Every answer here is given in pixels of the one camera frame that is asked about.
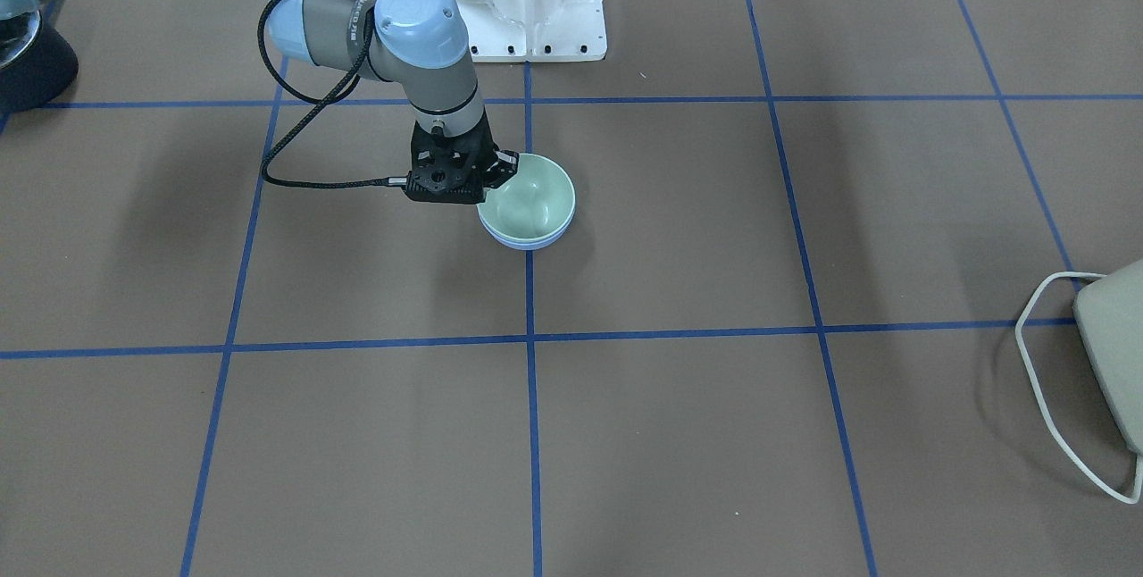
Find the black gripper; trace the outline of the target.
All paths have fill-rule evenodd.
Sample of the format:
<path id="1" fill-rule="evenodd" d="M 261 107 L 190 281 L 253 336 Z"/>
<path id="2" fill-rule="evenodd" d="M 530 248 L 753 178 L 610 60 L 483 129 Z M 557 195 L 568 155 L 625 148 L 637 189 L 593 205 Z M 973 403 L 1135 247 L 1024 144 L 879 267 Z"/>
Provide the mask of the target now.
<path id="1" fill-rule="evenodd" d="M 403 193 L 414 202 L 480 205 L 518 173 L 520 153 L 501 149 L 486 117 L 456 137 L 413 126 L 411 170 Z"/>

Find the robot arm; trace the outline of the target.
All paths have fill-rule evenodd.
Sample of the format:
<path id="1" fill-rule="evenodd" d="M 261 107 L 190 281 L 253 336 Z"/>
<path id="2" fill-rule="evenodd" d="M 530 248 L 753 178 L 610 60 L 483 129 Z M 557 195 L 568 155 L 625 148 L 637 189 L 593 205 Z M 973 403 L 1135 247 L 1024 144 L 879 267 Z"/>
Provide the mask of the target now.
<path id="1" fill-rule="evenodd" d="M 46 19 L 49 2 L 3 0 L 3 114 L 53 101 L 77 77 L 75 53 Z M 271 77 L 311 106 L 302 125 L 365 79 L 403 88 L 416 114 L 411 170 L 368 186 L 401 189 L 411 201 L 478 205 L 487 190 L 517 174 L 519 157 L 493 138 L 456 0 L 269 0 L 256 37 Z M 290 59 L 338 70 L 338 85 L 306 96 L 273 69 L 269 46 Z"/>

